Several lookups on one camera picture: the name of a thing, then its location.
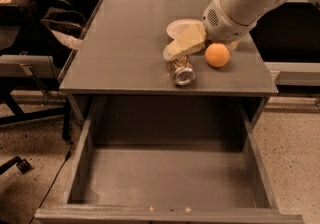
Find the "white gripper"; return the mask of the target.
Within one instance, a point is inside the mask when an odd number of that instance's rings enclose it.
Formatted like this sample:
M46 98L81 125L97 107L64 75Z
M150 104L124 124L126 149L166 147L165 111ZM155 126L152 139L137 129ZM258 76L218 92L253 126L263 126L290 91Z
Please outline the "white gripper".
M205 48L207 38L213 42L227 44L230 52L237 49L240 41L256 23L242 25L227 16L223 11L220 0L212 0L204 10L202 24L188 26L163 50L166 61L190 55Z

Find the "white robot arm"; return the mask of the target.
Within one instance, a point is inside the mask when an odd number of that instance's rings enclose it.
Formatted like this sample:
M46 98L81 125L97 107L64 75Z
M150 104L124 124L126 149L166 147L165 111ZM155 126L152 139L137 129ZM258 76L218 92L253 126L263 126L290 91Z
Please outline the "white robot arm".
M205 48L205 42L223 44L228 50L257 24L267 12L281 6L287 0L212 0L202 15L200 24L188 26L163 50L167 61L190 55ZM320 0L308 0L313 5Z

